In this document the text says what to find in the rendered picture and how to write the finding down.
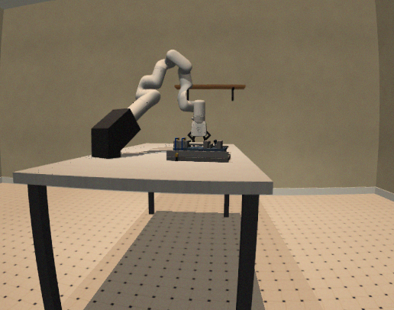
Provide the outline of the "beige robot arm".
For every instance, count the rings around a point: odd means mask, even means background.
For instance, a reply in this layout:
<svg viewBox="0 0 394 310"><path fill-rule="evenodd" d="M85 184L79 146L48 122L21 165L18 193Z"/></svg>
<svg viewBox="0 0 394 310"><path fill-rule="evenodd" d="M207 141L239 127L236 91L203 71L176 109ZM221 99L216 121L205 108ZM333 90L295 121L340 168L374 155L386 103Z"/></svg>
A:
<svg viewBox="0 0 394 310"><path fill-rule="evenodd" d="M177 65L179 82L181 89L178 94L179 108L182 111L194 112L193 121L205 121L205 101L187 101L186 91L191 89L192 64L176 50L169 50L166 54L166 59L160 60L154 67L153 74L150 76L143 76L139 82L136 92L136 100L128 108L131 109L136 121L152 106L157 104L160 100L159 89L164 80L166 71Z"/></svg>

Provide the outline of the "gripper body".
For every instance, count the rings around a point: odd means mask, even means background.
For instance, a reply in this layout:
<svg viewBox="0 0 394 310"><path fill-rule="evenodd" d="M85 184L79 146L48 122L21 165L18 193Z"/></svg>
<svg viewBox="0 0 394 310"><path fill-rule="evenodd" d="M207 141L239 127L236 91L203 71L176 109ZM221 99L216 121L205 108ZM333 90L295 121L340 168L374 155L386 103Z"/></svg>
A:
<svg viewBox="0 0 394 310"><path fill-rule="evenodd" d="M204 137L207 136L207 125L206 121L193 121L191 135L193 137Z"/></svg>

